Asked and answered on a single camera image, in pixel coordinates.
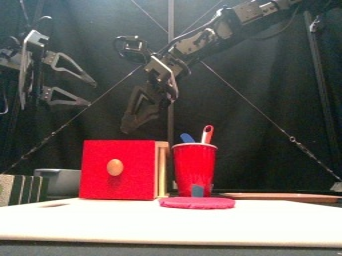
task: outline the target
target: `red cup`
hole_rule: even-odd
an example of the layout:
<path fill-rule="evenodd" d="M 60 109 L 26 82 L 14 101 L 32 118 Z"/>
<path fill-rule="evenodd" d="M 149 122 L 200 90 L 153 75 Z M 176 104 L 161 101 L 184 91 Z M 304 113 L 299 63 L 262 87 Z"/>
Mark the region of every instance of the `red cup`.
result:
<path fill-rule="evenodd" d="M 172 147 L 179 196 L 208 197 L 215 170 L 216 146 L 183 143 Z"/>

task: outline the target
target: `black curtain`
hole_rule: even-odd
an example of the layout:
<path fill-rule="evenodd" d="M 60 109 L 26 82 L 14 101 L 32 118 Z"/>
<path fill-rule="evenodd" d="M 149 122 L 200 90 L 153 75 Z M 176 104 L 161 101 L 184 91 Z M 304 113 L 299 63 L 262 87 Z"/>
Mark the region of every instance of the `black curtain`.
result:
<path fill-rule="evenodd" d="M 33 17 L 36 4 L 41 1 L 26 2 L 30 3 L 26 8 Z M 36 150 L 9 173 L 32 174 L 36 168 L 80 169 L 83 141 L 87 139 L 167 140 L 167 111 L 133 133 L 127 135 L 120 131 L 128 98 L 133 86 L 144 83 L 145 74 L 137 64 L 117 56 L 112 41 L 120 35 L 139 35 L 157 51 L 168 42 L 171 7 L 173 36 L 177 36 L 204 24 L 224 4 L 234 6 L 243 1 L 42 2 L 41 16 L 49 15 L 53 19 L 48 48 L 71 56 L 99 86 L 92 89 L 80 81 L 49 76 L 48 86 L 61 87 L 91 101 L 92 105 L 84 109 L 41 104 L 34 111 L 29 108 L 18 111 L 1 168 L 5 170 L 24 153 L 32 148 Z M 12 4 L 9 11 L 17 15 L 0 21 L 1 37 L 17 34 L 22 27 L 18 5 Z M 212 144 L 219 148 L 216 189 L 328 190 L 334 177 L 288 136 L 342 175 L 339 158 L 334 153 L 340 146 L 342 15 L 338 7 L 315 11 L 314 18 L 323 11 L 324 26 L 316 38 L 336 145 L 331 145 L 327 133 L 302 10 L 292 19 L 290 16 L 282 22 L 270 23 L 264 31 L 254 36 L 246 35 L 239 44 L 204 58 L 177 84 L 180 96 L 173 103 L 173 143 L 180 142 L 183 132 L 199 141 L 204 125 L 213 125 Z M 2 116 L 1 126 L 6 123 L 8 118 Z M 40 147 L 45 138 L 48 143 Z"/>

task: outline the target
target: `white tabletop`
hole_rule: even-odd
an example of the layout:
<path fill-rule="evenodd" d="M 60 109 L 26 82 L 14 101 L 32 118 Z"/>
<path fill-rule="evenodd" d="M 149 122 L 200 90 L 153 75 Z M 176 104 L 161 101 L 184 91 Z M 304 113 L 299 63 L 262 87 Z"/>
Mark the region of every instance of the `white tabletop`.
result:
<path fill-rule="evenodd" d="M 342 248 L 342 208 L 238 200 L 235 208 L 79 198 L 0 208 L 0 240 Z"/>

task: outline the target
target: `red box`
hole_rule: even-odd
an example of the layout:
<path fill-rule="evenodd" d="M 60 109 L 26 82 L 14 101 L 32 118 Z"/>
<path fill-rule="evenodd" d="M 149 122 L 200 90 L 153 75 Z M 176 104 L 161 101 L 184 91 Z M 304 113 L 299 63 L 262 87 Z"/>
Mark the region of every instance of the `red box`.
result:
<path fill-rule="evenodd" d="M 152 140 L 84 141 L 79 197 L 153 200 L 165 189 L 165 147 Z"/>

